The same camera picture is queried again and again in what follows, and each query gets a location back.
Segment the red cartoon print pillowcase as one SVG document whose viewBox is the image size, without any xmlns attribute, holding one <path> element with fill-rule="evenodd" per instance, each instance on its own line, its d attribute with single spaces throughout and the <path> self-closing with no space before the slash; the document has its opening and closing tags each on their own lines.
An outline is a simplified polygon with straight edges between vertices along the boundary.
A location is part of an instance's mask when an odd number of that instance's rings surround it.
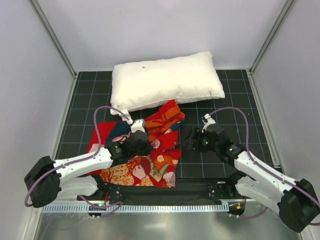
<svg viewBox="0 0 320 240">
<path fill-rule="evenodd" d="M 99 175 L 105 183 L 121 186 L 175 187 L 175 171 L 182 155 L 182 150 L 176 146 L 184 120 L 185 114 L 176 101 L 168 101 L 144 120 L 148 140 L 153 147 L 151 154 L 136 155 L 124 164 L 90 174 Z"/>
</svg>

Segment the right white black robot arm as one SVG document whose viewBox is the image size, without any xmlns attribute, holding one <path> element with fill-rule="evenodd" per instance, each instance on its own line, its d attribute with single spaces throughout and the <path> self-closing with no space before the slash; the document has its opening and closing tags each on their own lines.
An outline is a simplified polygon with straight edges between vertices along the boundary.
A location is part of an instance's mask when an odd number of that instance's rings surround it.
<svg viewBox="0 0 320 240">
<path fill-rule="evenodd" d="M 234 167 L 236 172 L 225 185 L 226 194 L 261 203 L 296 233 L 302 232 L 320 214 L 320 203 L 309 181 L 297 181 L 265 164 L 244 145 L 231 141 L 217 123 L 191 128 L 181 146 L 201 153 L 214 152 L 221 162 Z"/>
</svg>

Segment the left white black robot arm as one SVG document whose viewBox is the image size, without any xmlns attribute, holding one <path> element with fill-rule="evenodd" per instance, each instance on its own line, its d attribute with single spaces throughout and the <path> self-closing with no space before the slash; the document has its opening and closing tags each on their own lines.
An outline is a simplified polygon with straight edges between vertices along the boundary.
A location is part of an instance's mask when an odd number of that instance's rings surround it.
<svg viewBox="0 0 320 240">
<path fill-rule="evenodd" d="M 56 199 L 86 196 L 101 200 L 106 194 L 104 181 L 90 176 L 91 172 L 126 164 L 133 157 L 150 155 L 152 150 L 148 134 L 138 130 L 121 141 L 76 157 L 52 160 L 44 156 L 24 177 L 28 189 L 24 203 L 41 208 Z"/>
</svg>

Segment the white pillow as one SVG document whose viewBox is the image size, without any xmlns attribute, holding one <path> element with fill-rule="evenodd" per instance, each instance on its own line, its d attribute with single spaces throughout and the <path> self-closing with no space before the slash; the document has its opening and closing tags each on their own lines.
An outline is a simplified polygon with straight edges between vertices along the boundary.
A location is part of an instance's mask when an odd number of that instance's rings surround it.
<svg viewBox="0 0 320 240">
<path fill-rule="evenodd" d="M 112 71 L 111 115 L 162 106 L 223 99 L 225 91 L 209 51 L 189 56 L 115 65 Z"/>
</svg>

